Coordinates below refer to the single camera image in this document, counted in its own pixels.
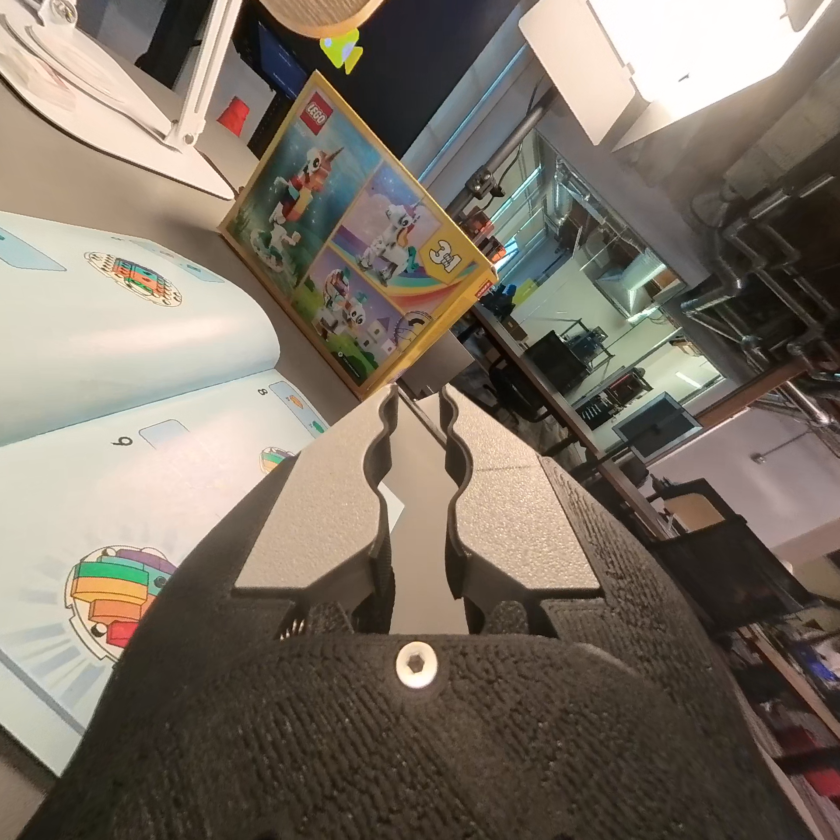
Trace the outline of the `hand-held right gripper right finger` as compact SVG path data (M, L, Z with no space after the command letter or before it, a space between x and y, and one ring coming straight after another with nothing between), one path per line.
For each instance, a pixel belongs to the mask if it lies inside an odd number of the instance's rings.
M540 456L451 385L438 396L448 504L445 569L456 599L541 603L602 595Z

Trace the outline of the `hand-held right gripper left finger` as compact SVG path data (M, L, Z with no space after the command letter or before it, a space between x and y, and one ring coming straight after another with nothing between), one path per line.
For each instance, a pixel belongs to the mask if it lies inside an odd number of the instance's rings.
M384 478L399 402L394 384L381 388L300 452L246 555L237 594L391 600L401 500Z

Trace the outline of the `yellow toy brick set box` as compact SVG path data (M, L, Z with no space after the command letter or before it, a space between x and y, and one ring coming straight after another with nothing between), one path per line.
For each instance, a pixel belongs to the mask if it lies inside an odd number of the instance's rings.
M218 232L361 400L498 279L318 71Z

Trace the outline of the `grey framed screen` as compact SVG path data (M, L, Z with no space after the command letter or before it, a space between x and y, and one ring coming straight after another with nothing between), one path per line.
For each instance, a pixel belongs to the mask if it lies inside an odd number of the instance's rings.
M612 430L647 466L701 434L703 426L671 394L663 392L615 423Z

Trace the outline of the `black cabinet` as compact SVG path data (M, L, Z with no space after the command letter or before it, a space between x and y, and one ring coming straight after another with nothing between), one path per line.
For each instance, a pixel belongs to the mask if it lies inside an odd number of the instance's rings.
M696 604L713 634L774 622L818 606L705 479L654 479L656 497L684 532L650 552Z

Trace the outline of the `open pale blue instruction booklet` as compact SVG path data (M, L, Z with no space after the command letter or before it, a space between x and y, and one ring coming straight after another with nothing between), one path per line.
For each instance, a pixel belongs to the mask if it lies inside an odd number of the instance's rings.
M2 212L1 274L2 727L59 774L176 567L329 424L162 245Z

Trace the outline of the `metal pipes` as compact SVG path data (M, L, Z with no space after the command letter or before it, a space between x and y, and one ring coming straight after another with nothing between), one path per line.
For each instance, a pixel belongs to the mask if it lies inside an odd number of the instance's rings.
M752 377L698 421L711 430L759 408L838 455L838 159L814 154L752 199L731 187L719 197L707 222L715 283L679 311L733 343Z

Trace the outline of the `dark monitor screen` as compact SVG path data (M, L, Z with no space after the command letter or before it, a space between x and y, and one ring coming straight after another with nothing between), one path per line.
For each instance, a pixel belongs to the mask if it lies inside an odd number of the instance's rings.
M308 82L310 72L260 21L256 24L259 73L268 83L294 101Z

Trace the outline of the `yellow-green fish sticker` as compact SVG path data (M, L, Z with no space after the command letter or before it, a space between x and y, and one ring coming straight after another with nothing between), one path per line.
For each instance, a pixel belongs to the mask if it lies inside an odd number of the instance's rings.
M319 45L333 66L349 75L364 53L360 36L360 30L354 28L342 35L321 38Z

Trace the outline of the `white lamp base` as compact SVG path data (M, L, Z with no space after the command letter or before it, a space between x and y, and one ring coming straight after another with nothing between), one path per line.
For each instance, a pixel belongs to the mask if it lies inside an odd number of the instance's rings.
M77 27L77 2L2 2L2 81L55 127L148 172L232 201L196 148L242 3L213 2L187 92L169 120L121 64Z

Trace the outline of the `white light panel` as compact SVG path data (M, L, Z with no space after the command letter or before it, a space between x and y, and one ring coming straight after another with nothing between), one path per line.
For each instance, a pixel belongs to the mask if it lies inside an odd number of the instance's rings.
M775 75L838 2L540 1L521 35L594 145L638 142Z

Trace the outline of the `round tan wooden disc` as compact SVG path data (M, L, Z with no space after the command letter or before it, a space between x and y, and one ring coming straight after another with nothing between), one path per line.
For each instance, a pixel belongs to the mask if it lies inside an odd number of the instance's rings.
M345 35L364 24L383 1L260 1L269 16L311 39Z

